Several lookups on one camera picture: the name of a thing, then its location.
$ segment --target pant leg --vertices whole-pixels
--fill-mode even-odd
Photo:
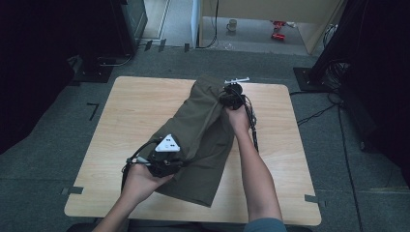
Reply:
[[[193,84],[190,97],[184,101],[151,139],[172,134],[181,151],[176,154],[188,163],[158,192],[210,207],[232,147],[234,132],[219,103],[222,81],[200,78]],[[140,155],[147,158],[155,146]]]

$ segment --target cup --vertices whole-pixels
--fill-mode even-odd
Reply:
[[[229,23],[226,24],[226,29],[228,29],[228,31],[234,32],[236,31],[236,25],[237,25],[236,19],[229,19]]]

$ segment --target hand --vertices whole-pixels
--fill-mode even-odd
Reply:
[[[235,134],[238,135],[239,132],[246,132],[249,131],[249,117],[247,111],[245,110],[245,106],[242,105],[237,110],[233,110],[230,108],[225,108],[226,113],[229,116],[229,122],[235,131]]]
[[[147,199],[155,189],[171,180],[173,175],[158,178],[153,177],[147,166],[133,164],[124,184],[121,198],[127,198],[131,204],[136,206]]]

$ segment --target dark clothing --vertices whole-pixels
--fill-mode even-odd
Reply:
[[[285,232],[286,227],[276,218],[260,218],[249,222],[244,232]]]
[[[187,164],[157,192],[211,207],[234,137],[219,102],[222,87],[222,81],[199,78],[191,88],[190,97],[150,138],[172,134],[181,147],[175,158]],[[154,147],[143,150],[140,156],[148,158]]]

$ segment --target wooden table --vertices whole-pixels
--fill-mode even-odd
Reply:
[[[189,96],[193,82],[117,78],[74,183],[84,190],[70,195],[65,208],[68,216],[105,217],[120,195],[121,169],[126,158],[174,115]],[[275,179],[284,222],[319,224],[318,205],[305,201],[305,194],[315,193],[287,88],[275,84],[241,85],[255,109],[260,156]],[[154,192],[130,218],[248,222],[236,140],[211,208]]]
[[[202,46],[203,16],[215,17],[218,0],[194,0],[192,39]],[[337,22],[344,11],[344,0],[220,0],[218,17],[298,22],[298,29],[311,54],[329,24]]]

